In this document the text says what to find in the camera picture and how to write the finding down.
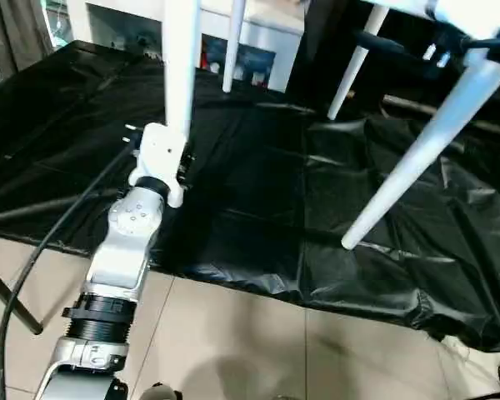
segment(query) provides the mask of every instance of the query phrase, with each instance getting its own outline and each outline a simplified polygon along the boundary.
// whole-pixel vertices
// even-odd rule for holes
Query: white bracket
[[[141,177],[159,179],[170,189],[168,205],[172,208],[180,207],[183,188],[176,176],[186,142],[187,137],[183,132],[173,131],[160,123],[149,123],[142,133],[137,167],[128,178],[130,185],[134,186]]]

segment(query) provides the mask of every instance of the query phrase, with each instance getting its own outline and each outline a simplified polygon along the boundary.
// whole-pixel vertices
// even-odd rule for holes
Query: white pole
[[[500,64],[483,59],[467,68],[435,116],[342,237],[353,249],[500,86]]]
[[[388,7],[375,4],[370,12],[364,31],[371,33],[372,35],[378,34],[388,12]],[[359,69],[363,65],[363,61],[365,61],[367,54],[368,50],[360,46],[357,46],[356,50],[353,52],[352,59],[348,64],[347,70],[344,72],[344,75],[342,75],[342,81],[339,84],[337,93],[335,93],[332,105],[327,111],[327,117],[329,119],[333,120],[337,116],[339,109],[343,105],[344,99],[347,97],[348,91],[353,84],[353,80],[356,78],[356,75],[358,75]]]
[[[230,32],[227,37],[226,62],[224,63],[224,77],[222,80],[222,90],[225,93],[230,93],[232,90],[233,71],[237,62],[237,50],[239,48],[239,38],[241,37],[245,4],[246,0],[233,0],[232,3]]]
[[[199,0],[166,0],[162,22],[166,124],[186,138],[193,108],[199,12]]]

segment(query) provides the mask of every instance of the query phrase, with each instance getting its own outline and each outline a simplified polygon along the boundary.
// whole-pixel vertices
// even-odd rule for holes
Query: black tarp
[[[197,71],[196,161],[153,267],[304,307],[500,350],[500,137],[467,131],[352,252],[341,236],[424,122],[325,122],[281,94]],[[122,147],[163,120],[163,66],[75,42],[0,86],[0,237],[36,243]],[[53,248],[88,256],[130,157]]]

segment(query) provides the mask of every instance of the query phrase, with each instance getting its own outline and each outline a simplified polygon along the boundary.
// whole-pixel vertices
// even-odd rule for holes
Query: curtain
[[[52,50],[39,0],[0,0],[0,81]]]

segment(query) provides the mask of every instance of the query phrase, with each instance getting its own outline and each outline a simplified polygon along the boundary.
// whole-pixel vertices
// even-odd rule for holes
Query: tiled floor
[[[0,276],[14,281],[31,248],[0,240]],[[45,252],[21,299],[45,322],[34,337],[14,317],[9,399],[28,400],[67,320],[88,261]],[[3,305],[0,303],[0,317]],[[163,382],[186,400],[456,399],[498,388],[498,355],[422,332],[304,310],[270,298],[150,273],[120,378],[138,400]]]

